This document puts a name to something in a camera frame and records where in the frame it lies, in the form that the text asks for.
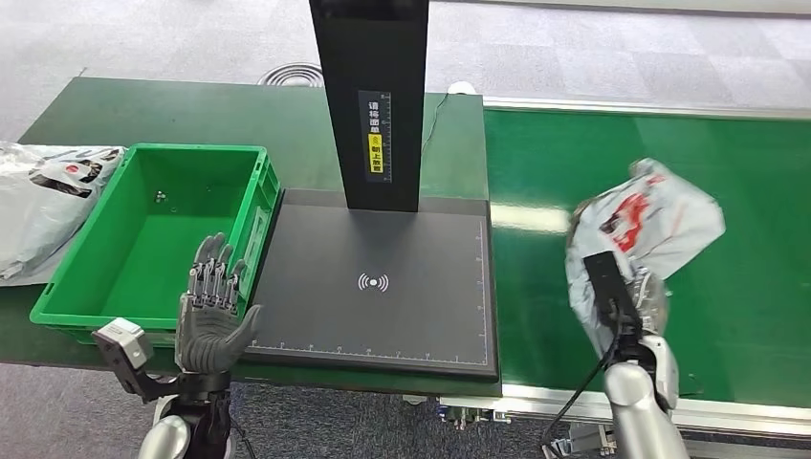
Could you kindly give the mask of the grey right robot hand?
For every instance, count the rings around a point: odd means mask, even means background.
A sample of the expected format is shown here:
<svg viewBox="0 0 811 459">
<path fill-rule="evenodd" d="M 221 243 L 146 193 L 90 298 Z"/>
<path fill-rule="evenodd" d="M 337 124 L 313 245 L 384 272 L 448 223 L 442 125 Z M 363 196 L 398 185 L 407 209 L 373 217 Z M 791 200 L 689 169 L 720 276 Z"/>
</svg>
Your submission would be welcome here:
<svg viewBox="0 0 811 459">
<path fill-rule="evenodd" d="M 632 304 L 647 334 L 662 336 L 669 317 L 668 289 L 662 278 L 642 265 L 631 266 L 627 283 Z"/>
</svg>

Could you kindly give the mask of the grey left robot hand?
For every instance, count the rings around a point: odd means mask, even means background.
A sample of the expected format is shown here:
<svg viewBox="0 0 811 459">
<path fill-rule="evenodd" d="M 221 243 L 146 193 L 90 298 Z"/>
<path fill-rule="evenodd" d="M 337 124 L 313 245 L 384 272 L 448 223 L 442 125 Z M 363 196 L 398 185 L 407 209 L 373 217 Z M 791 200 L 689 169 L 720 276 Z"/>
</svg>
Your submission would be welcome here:
<svg viewBox="0 0 811 459">
<path fill-rule="evenodd" d="M 185 373 L 226 373 L 258 334 L 267 308 L 254 304 L 243 316 L 237 300 L 245 262 L 230 265 L 232 245 L 222 232 L 207 236 L 188 271 L 179 299 L 175 362 Z"/>
</svg>

